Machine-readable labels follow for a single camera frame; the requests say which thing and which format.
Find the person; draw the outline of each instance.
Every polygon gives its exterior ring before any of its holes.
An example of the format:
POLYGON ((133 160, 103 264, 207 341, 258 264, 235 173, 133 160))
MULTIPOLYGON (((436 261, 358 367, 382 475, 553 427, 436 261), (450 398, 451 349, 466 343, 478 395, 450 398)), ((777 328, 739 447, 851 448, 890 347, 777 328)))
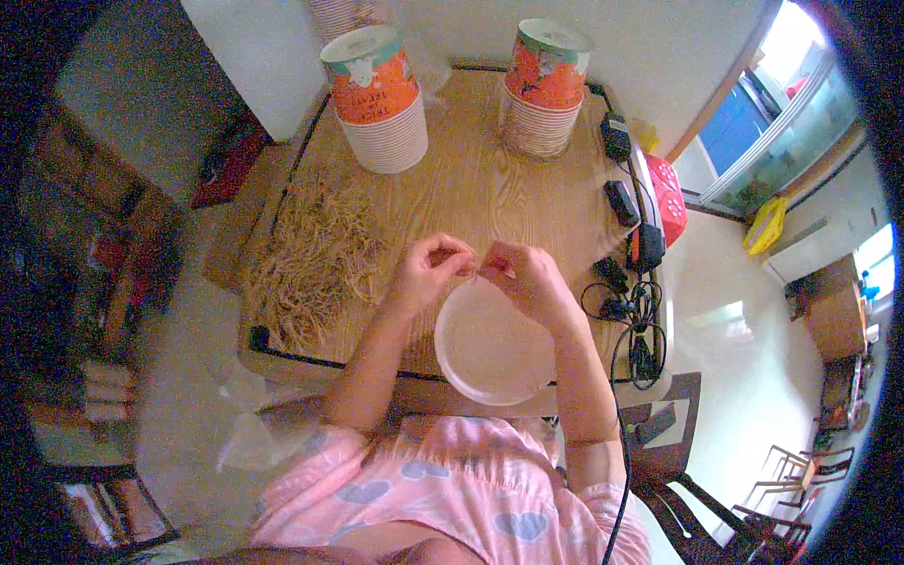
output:
MULTIPOLYGON (((288 472, 260 497, 250 546, 208 563, 373 565, 600 563, 626 480, 616 403, 587 317, 543 250, 497 241, 481 265, 463 241, 411 245, 323 415, 288 472), (411 321, 458 276, 497 285, 555 342, 567 485, 554 430, 409 415, 387 431, 411 321)), ((650 562, 631 494, 610 563, 650 562)))

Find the white floor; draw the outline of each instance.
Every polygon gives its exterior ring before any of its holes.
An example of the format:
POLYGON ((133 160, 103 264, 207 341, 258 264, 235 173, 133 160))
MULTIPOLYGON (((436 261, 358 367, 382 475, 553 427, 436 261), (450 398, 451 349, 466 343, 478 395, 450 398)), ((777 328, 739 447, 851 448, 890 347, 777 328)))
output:
MULTIPOLYGON (((242 542, 259 489, 275 471, 240 471, 216 463, 241 410, 221 395, 229 374, 250 377, 235 357, 239 298, 201 276, 208 242, 226 207, 191 212, 184 271, 170 312, 146 322, 139 347, 146 363, 137 449, 139 469, 170 519, 201 554, 242 542)), ((782 288, 741 251, 743 227, 689 212, 687 232, 664 261, 673 312, 672 373, 700 371, 701 407, 688 472, 733 504, 768 508, 752 492, 772 444, 807 446, 821 387, 821 364, 802 325, 788 322, 782 288)), ((730 534, 697 506, 717 538, 730 534)), ((650 524, 655 563, 680 563, 650 524)))

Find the woman's left hand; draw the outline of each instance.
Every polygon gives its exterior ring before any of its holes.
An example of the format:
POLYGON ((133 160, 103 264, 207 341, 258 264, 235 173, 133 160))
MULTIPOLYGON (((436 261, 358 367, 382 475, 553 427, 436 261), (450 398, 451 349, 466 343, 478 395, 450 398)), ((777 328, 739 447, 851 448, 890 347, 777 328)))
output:
POLYGON ((462 240, 437 233, 416 241, 399 259, 384 310, 411 319, 433 304, 455 275, 475 271, 475 253, 462 240))

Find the hand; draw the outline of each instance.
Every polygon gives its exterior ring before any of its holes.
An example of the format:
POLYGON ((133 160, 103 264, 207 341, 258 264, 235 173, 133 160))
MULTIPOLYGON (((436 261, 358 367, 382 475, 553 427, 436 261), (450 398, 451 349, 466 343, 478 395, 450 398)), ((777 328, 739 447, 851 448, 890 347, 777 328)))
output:
POLYGON ((475 253, 462 240, 437 233, 402 253, 384 308, 408 319, 433 304, 452 277, 474 273, 475 253))
POLYGON ((546 251, 497 241, 486 252, 478 274, 502 289, 519 310, 553 337, 589 334, 587 316, 546 251))

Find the pink shirt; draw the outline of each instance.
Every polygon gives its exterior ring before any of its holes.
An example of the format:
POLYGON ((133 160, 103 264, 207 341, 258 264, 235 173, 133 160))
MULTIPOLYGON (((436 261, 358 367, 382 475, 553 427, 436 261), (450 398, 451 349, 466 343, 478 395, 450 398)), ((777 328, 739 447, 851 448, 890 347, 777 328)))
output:
MULTIPOLYGON (((601 483, 573 494, 553 467, 554 446, 540 419, 408 416, 398 434, 373 444, 323 425, 261 495, 251 544, 327 545, 404 520, 461 541, 487 563, 599 563, 624 491, 601 483)), ((631 494, 610 563, 649 562, 631 494)))

